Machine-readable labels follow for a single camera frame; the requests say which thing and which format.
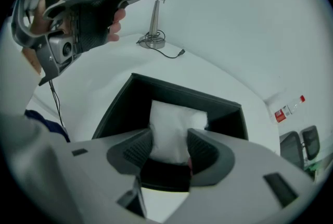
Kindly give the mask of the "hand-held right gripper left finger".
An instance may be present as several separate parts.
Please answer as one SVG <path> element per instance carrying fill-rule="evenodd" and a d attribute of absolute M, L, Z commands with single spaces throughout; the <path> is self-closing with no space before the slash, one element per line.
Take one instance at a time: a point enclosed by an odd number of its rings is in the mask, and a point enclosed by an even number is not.
<path fill-rule="evenodd" d="M 150 129 L 53 147 L 83 223 L 151 223 L 139 176 L 152 149 Z"/>

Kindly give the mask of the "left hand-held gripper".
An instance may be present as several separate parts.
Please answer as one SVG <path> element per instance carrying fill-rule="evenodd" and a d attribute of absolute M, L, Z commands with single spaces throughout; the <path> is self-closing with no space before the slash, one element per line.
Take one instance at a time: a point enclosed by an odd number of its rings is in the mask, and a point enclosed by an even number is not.
<path fill-rule="evenodd" d="M 43 17 L 54 27 L 39 35 L 24 24 L 39 0 L 16 0 L 11 31 L 16 43 L 35 50 L 44 70 L 39 85 L 60 76 L 81 54 L 106 43 L 114 13 L 139 0 L 45 0 Z"/>

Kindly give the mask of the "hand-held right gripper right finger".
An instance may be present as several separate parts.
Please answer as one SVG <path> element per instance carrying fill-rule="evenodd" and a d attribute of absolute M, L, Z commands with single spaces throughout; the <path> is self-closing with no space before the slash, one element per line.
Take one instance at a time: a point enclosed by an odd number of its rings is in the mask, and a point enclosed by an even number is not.
<path fill-rule="evenodd" d="M 168 223 L 289 223 L 314 183 L 268 148 L 206 130 L 188 130 L 190 193 Z"/>

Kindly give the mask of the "person's left hand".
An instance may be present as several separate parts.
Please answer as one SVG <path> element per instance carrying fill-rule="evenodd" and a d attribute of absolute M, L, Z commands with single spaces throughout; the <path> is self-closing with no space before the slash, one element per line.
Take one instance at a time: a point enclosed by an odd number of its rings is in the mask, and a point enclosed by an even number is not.
<path fill-rule="evenodd" d="M 30 31 L 33 34 L 42 34 L 46 33 L 51 29 L 52 21 L 46 20 L 43 18 L 44 11 L 46 10 L 45 0 L 39 0 L 38 6 L 34 11 L 33 22 L 30 26 Z M 118 41 L 119 35 L 118 32 L 121 30 L 120 21 L 125 17 L 126 12 L 124 9 L 119 9 L 113 18 L 113 23 L 109 27 L 109 34 L 107 41 Z M 60 30 L 63 30 L 65 33 L 71 33 L 71 23 L 69 17 L 66 17 L 62 24 L 59 26 Z"/>

